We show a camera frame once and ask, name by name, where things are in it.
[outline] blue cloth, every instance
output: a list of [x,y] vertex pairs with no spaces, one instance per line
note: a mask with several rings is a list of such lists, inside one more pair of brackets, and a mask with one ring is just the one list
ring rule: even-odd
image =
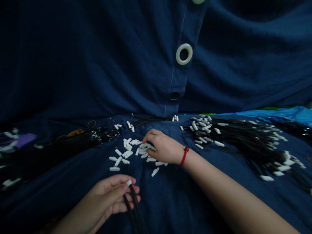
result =
[[264,118],[268,116],[287,117],[292,121],[296,121],[306,125],[312,125],[312,109],[297,106],[290,109],[281,108],[279,110],[248,110],[236,113],[224,113],[224,115],[244,115],[249,117]]
[[0,15],[0,123],[312,99],[309,0],[12,0]]
[[[195,147],[191,132],[181,131],[180,126],[188,126],[190,115],[179,116],[179,122],[156,122],[128,130],[126,121],[130,117],[115,116],[115,123],[122,124],[121,136],[116,141],[104,143],[101,147],[86,150],[55,168],[49,170],[36,180],[22,187],[18,192],[5,200],[0,200],[1,230],[10,228],[9,233],[32,233],[43,227],[53,218],[66,214],[77,202],[101,179],[123,173],[136,178],[140,186],[142,201],[140,208],[147,228],[152,233],[229,233],[220,214],[205,197],[183,168],[175,165],[160,166],[155,177],[151,177],[156,168],[153,162],[146,162],[140,156],[128,158],[129,165],[120,164],[120,172],[110,172],[114,162],[109,156],[117,156],[117,147],[121,152],[123,138],[142,140],[151,128],[163,131],[183,145],[187,145],[201,154],[214,166],[239,182],[301,233],[312,232],[311,196],[297,187],[287,176],[276,177],[267,182],[257,178],[239,155],[231,155],[216,145],[211,144],[203,150]],[[217,116],[254,120],[244,116]],[[21,131],[30,131],[41,138],[38,143],[53,140],[77,128],[86,129],[88,120],[68,121],[32,120],[19,125]],[[97,126],[106,120],[96,119]],[[300,172],[312,177],[311,162],[306,157],[312,154],[312,148],[302,140],[288,134],[282,134],[289,141],[278,145],[280,150],[288,150],[306,165]],[[99,230],[99,233],[131,233],[132,224],[128,214],[111,216]]]

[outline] white grommet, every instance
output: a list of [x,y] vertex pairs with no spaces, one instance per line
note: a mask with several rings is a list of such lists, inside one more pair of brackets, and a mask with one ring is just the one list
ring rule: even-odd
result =
[[205,0],[193,0],[195,4],[202,4]]
[[[186,60],[181,60],[181,58],[180,58],[180,53],[183,49],[186,49],[188,51],[188,57],[186,58]],[[178,50],[176,51],[175,56],[176,56],[175,58],[176,58],[176,61],[178,62],[178,64],[185,65],[192,59],[193,49],[189,44],[184,43],[184,44],[179,46]]]

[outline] red string bracelet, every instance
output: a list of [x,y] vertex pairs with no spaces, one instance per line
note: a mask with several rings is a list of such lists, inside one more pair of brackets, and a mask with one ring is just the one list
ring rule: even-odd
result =
[[182,159],[182,162],[181,162],[180,166],[183,166],[183,165],[184,165],[184,161],[185,161],[186,154],[188,153],[188,151],[189,151],[189,147],[185,147],[183,159]]

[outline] fingernail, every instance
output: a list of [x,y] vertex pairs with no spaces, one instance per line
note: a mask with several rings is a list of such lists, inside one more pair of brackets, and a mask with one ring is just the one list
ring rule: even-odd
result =
[[126,191],[128,189],[128,185],[127,184],[123,184],[122,185],[122,189],[123,189],[123,191]]

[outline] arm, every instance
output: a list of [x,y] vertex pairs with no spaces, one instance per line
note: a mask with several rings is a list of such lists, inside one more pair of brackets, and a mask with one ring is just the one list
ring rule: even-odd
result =
[[[184,146],[160,131],[152,129],[143,139],[150,141],[151,157],[180,164]],[[299,233],[281,216],[235,180],[211,165],[191,150],[187,153],[185,169],[198,183],[235,233]]]
[[[112,214],[127,211],[123,195],[126,195],[133,209],[130,188],[126,184],[128,180],[132,181],[133,189],[138,194],[140,188],[134,185],[136,179],[128,175],[114,175],[101,180],[49,233],[96,233]],[[141,197],[137,195],[137,199],[140,202]]]

